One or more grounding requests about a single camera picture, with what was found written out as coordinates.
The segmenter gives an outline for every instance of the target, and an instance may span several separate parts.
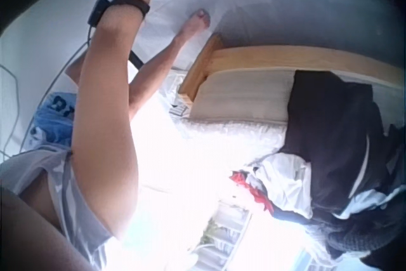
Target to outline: wooden headboard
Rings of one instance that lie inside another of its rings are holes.
[[[306,46],[253,46],[224,49],[219,34],[213,34],[200,52],[179,88],[189,107],[200,85],[213,73],[235,69],[335,70],[377,79],[403,88],[404,70],[366,56]]]

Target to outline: blue towel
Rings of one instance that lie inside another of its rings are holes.
[[[70,147],[75,105],[76,94],[50,94],[34,114],[34,127],[30,130],[31,142],[35,142],[35,146],[52,143]]]

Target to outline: mattress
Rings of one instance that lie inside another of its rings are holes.
[[[347,82],[372,85],[384,130],[388,130],[390,124],[404,125],[404,88],[356,74],[334,73]],[[284,69],[217,72],[200,86],[189,120],[286,124],[293,79],[294,71]]]

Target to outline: clothing pile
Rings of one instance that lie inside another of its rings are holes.
[[[243,176],[273,217],[304,225],[332,260],[404,234],[405,127],[384,133],[372,86],[297,71],[287,110],[284,146],[231,179]]]

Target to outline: foot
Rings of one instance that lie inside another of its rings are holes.
[[[199,9],[196,13],[186,21],[182,29],[176,35],[175,39],[181,43],[186,43],[194,35],[199,34],[210,26],[210,16],[203,9]]]

